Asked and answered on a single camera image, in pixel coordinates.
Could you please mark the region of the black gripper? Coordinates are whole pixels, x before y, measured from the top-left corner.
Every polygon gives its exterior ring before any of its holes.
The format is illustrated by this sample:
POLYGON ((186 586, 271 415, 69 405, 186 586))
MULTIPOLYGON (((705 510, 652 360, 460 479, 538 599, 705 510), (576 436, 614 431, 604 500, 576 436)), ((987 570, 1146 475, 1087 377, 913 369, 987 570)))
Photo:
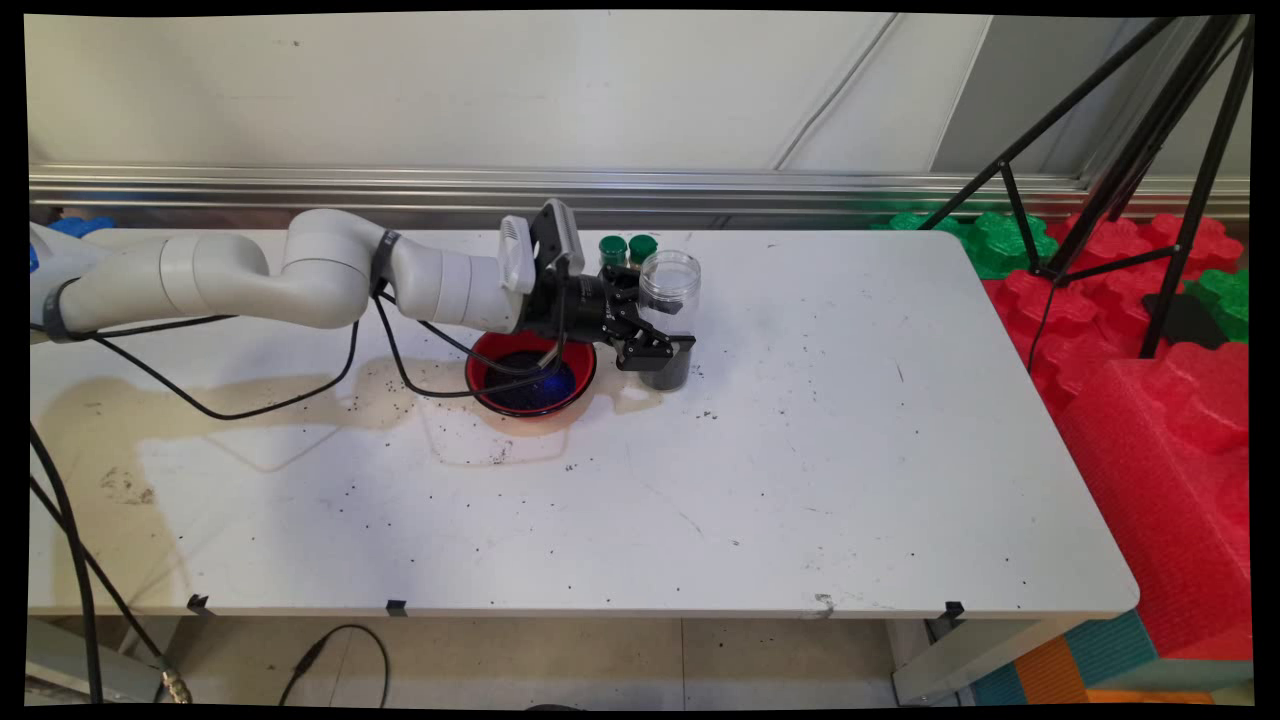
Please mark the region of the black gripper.
POLYGON ((605 265, 595 275, 543 272, 525 300, 520 329, 543 338, 611 343, 620 372, 662 372, 698 342, 694 334, 666 334, 650 325, 626 325, 637 316, 640 272, 605 265))

